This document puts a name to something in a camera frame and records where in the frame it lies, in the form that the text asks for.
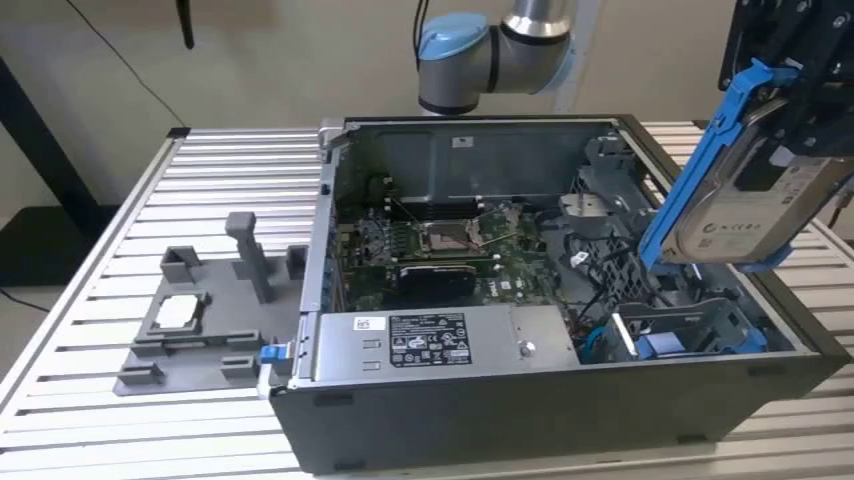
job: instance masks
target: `wire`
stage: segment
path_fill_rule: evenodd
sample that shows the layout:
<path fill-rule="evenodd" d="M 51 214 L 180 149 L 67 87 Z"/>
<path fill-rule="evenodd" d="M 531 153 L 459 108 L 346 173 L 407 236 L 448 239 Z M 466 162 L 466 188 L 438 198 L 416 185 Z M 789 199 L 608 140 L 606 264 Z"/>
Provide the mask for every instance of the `wire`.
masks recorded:
<path fill-rule="evenodd" d="M 415 54 L 415 69 L 420 67 L 419 51 L 422 49 L 422 34 L 424 31 L 424 20 L 427 19 L 427 9 L 430 0 L 418 0 L 415 7 L 415 18 L 412 19 L 412 53 Z"/>
<path fill-rule="evenodd" d="M 145 84 L 145 82 L 143 81 L 143 78 L 139 76 L 139 73 L 136 73 L 136 69 L 131 66 L 124 56 L 121 56 L 121 54 L 119 53 L 119 50 L 116 50 L 116 47 L 112 46 L 112 43 L 109 43 L 109 40 L 107 40 L 107 37 L 104 37 L 101 32 L 97 31 L 97 28 L 95 28 L 95 25 L 92 25 L 92 22 L 89 21 L 84 13 L 80 11 L 80 9 L 77 8 L 72 0 L 65 0 L 65 3 L 71 6 L 71 8 L 75 9 L 75 12 L 77 12 L 77 15 L 80 16 L 85 24 L 89 26 L 89 29 L 95 32 L 95 35 L 100 37 L 100 39 L 104 41 L 104 44 L 109 47 L 112 52 L 116 54 L 116 57 L 119 57 L 119 60 L 121 60 L 121 63 L 124 63 L 124 66 L 128 67 L 128 70 L 131 71 L 131 74 L 133 74 L 133 77 L 136 77 L 136 81 L 139 82 L 139 84 L 148 91 L 151 96 L 155 97 L 157 102 L 160 102 L 160 105 L 163 105 L 163 107 L 169 111 L 169 113 L 172 114 L 172 117 L 175 117 L 175 120 L 177 121 L 180 126 L 185 127 L 187 124 L 184 123 L 184 120 L 181 120 L 181 117 L 177 116 L 177 114 L 175 113 L 175 110 L 172 110 L 172 107 L 169 107 L 169 105 L 165 103 L 163 98 L 160 98 L 160 95 L 157 95 L 155 91 L 151 89 L 151 87 Z"/>
<path fill-rule="evenodd" d="M 839 220 L 839 214 L 842 213 L 842 207 L 837 207 L 833 209 L 833 215 L 830 216 L 830 221 L 827 222 L 827 228 L 833 229 L 837 221 Z"/>
<path fill-rule="evenodd" d="M 28 301 L 21 300 L 20 298 L 12 296 L 12 294 L 9 292 L 7 292 L 3 288 L 0 288 L 0 295 L 3 295 L 5 298 L 12 300 L 15 303 L 20 303 L 21 305 L 24 305 L 24 306 L 27 306 L 29 308 L 35 308 L 36 310 L 40 310 L 44 313 L 49 313 L 51 312 L 51 310 L 48 310 L 43 306 L 36 305 L 35 303 L 29 303 Z"/>

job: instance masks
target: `aluminum table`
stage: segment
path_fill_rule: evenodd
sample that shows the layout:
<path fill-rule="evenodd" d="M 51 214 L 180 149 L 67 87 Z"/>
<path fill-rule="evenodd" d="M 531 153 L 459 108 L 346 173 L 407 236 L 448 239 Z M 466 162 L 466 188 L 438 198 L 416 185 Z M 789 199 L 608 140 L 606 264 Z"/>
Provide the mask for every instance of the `aluminum table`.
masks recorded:
<path fill-rule="evenodd" d="M 702 131 L 647 123 L 684 163 Z M 255 389 L 117 397 L 115 374 L 160 282 L 169 245 L 236 258 L 228 212 L 259 217 L 268 253 L 304 244 L 317 191 L 317 129 L 196 130 L 171 138 L 0 385 L 0 478 L 307 478 Z M 778 275 L 854 348 L 854 252 L 813 221 Z M 769 404 L 715 446 L 371 474 L 374 478 L 849 478 L 854 367 L 806 398 Z"/>

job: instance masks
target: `label sticker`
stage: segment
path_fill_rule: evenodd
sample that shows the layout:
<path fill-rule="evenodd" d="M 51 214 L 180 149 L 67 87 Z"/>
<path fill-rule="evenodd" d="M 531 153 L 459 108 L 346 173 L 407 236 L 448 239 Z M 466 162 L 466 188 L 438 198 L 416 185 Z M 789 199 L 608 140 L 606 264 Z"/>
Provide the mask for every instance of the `label sticker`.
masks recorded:
<path fill-rule="evenodd" d="M 462 313 L 392 315 L 388 323 L 391 364 L 395 367 L 471 363 L 466 315 Z"/>
<path fill-rule="evenodd" d="M 355 317 L 354 330 L 386 330 L 386 317 Z"/>

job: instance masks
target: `blue latch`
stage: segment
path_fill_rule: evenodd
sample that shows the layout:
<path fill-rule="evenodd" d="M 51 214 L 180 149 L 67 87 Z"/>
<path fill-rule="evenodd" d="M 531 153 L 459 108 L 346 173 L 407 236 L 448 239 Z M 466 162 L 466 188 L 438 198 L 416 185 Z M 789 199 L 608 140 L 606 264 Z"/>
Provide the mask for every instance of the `blue latch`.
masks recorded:
<path fill-rule="evenodd" d="M 259 361 L 261 364 L 264 363 L 279 363 L 285 362 L 291 358 L 291 344 L 277 344 L 277 345 L 265 345 L 261 347 L 261 352 L 259 354 Z"/>

